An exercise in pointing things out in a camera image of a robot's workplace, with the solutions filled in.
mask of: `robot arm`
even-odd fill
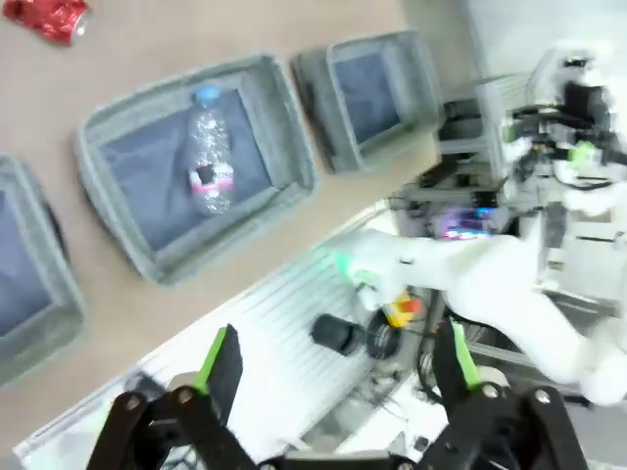
[[[404,238],[375,230],[355,235],[345,252],[349,278],[366,307],[393,302],[407,286],[443,292],[468,320],[508,336],[549,379],[578,384],[597,404],[627,393],[622,322],[608,319],[584,337],[534,288],[538,253],[523,241],[495,236],[468,241]]]

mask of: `red soda can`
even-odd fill
[[[91,9],[83,0],[5,0],[5,17],[70,46],[84,34]]]

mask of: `ribbed white surface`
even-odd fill
[[[393,230],[391,217],[372,208],[348,229],[367,223]],[[305,254],[259,285],[204,316],[155,350],[138,367],[158,381],[196,371],[217,329],[239,333],[244,375],[229,428],[255,458],[280,452],[307,431],[369,370],[365,354],[350,358],[315,345],[309,332],[324,312],[352,318],[354,291],[340,278],[328,251],[332,240]],[[27,469],[83,469],[122,377],[87,398],[15,452]]]

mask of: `yellow object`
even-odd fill
[[[386,305],[383,309],[390,325],[396,328],[403,328],[412,321],[422,310],[422,304],[416,299],[412,299],[407,292],[403,292],[395,302]]]

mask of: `gray fabric bin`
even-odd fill
[[[0,155],[0,385],[73,340],[84,312],[38,185],[24,164]]]
[[[222,90],[235,204],[206,216],[189,189],[184,158],[194,91]],[[97,110],[76,141],[87,195],[147,279],[173,285],[197,273],[305,201],[313,150],[295,93],[272,56],[191,71]]]
[[[292,66],[304,107],[335,172],[387,165],[441,124],[437,79],[416,31],[312,49]]]

